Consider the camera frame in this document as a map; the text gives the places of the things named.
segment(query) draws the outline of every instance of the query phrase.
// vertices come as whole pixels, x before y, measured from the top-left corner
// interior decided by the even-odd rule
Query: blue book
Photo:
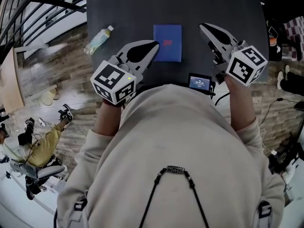
[[[154,61],[181,62],[181,25],[154,25],[160,50]]]

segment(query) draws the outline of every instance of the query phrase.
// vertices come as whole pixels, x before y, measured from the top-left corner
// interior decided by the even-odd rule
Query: beige sweatshirt
[[[118,133],[89,131],[75,160],[57,200],[59,227],[85,190],[89,227],[139,227],[154,180],[168,165],[193,178],[211,228],[250,228],[261,196],[272,205],[272,227],[281,221],[284,182],[268,169],[257,120],[236,133],[210,98],[191,89],[141,93],[124,110]],[[183,175],[163,175],[143,227],[205,227]]]

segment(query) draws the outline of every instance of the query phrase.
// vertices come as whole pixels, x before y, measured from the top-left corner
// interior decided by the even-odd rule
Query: plastic water bottle
[[[102,29],[94,38],[86,45],[84,52],[87,55],[92,55],[109,37],[114,28],[110,25],[108,28]]]

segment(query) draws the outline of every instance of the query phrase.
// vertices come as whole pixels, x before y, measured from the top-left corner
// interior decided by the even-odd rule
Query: yellow pants
[[[56,149],[60,136],[61,131],[58,126],[55,125],[43,139],[35,144],[33,147],[34,152],[29,157],[28,162],[36,167],[46,165]]]

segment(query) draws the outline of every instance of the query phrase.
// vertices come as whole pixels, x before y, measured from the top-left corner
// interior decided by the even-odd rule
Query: dark gray table
[[[245,39],[268,58],[268,35],[259,0],[87,0],[88,36],[114,27],[111,37],[92,55],[96,69],[125,44],[153,39],[154,24],[182,25],[182,62],[153,62],[145,85],[184,83],[189,73],[211,76],[214,55],[200,35],[199,24],[211,23]],[[259,81],[267,79],[267,69]]]

